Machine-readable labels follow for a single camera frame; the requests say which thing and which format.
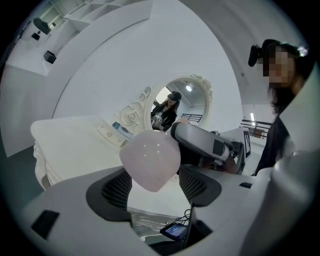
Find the frosted globe lamp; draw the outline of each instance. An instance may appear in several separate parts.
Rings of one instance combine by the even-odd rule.
[[[158,192],[179,170],[181,155],[169,133],[145,130],[120,150],[120,159],[136,183]]]

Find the person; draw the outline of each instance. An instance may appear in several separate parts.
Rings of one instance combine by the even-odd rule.
[[[151,117],[161,116],[161,122],[152,125],[154,130],[166,131],[171,127],[177,118],[177,110],[181,101],[181,93],[173,91],[168,98],[160,105],[156,106],[151,112]]]
[[[279,116],[299,93],[315,63],[305,48],[273,39],[265,40],[261,48],[256,44],[251,47],[248,64],[253,67],[257,61],[262,64],[263,76],[268,77],[268,94],[276,117],[254,176],[261,169],[273,167],[284,155],[289,133]]]

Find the railing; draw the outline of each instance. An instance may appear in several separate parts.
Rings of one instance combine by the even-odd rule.
[[[264,140],[267,139],[267,134],[272,123],[242,119],[241,125],[249,129],[250,136]]]
[[[182,114],[181,117],[199,123],[201,121],[202,114]]]

